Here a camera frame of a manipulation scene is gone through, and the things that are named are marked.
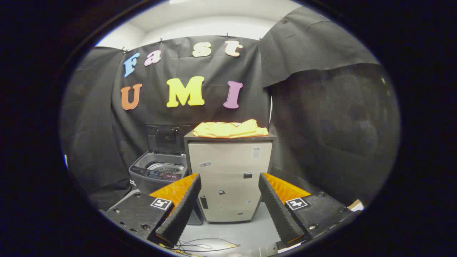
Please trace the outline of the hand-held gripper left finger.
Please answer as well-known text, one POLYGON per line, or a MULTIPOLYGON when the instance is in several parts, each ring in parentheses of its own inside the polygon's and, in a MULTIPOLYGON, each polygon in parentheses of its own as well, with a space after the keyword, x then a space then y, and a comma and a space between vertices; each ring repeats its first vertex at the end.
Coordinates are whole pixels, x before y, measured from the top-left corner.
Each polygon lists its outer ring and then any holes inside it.
POLYGON ((106 216, 134 235, 173 248, 189 221, 200 190, 201 177, 192 174, 150 194, 133 194, 108 210, 106 216))

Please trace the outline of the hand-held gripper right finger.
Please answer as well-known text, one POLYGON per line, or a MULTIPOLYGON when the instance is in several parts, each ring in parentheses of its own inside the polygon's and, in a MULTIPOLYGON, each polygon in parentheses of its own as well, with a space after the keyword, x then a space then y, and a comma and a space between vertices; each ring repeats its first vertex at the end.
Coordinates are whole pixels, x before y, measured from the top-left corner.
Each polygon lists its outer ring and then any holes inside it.
POLYGON ((319 241, 361 214, 322 190, 300 188, 268 173, 260 174, 258 188, 280 240, 287 247, 319 241))

